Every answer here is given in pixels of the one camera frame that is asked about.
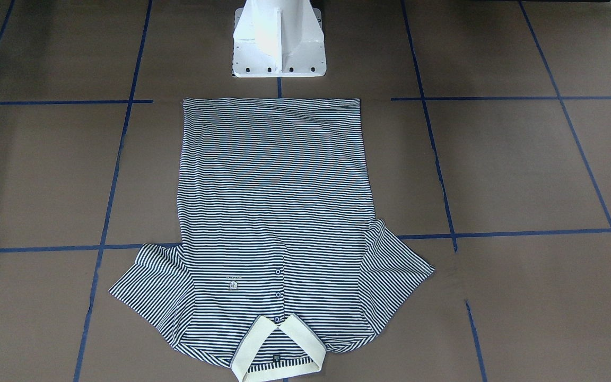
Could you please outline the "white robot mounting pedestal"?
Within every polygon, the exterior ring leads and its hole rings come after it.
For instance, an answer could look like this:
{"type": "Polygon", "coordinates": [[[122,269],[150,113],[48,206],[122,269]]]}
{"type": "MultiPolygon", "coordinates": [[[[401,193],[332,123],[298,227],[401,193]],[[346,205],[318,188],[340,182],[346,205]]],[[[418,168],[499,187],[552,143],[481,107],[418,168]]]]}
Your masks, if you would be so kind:
{"type": "Polygon", "coordinates": [[[321,10],[310,1],[246,1],[234,13],[231,69],[239,78],[325,76],[321,10]]]}

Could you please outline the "navy white striped polo shirt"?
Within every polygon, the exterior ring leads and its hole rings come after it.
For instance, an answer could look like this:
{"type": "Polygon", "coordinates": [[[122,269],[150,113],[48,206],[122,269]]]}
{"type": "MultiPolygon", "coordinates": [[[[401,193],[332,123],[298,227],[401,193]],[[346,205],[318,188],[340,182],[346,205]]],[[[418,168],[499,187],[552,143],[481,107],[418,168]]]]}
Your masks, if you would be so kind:
{"type": "Polygon", "coordinates": [[[182,102],[181,242],[110,288],[173,350],[239,381],[375,340],[434,267],[376,217],[359,99],[182,102]]]}

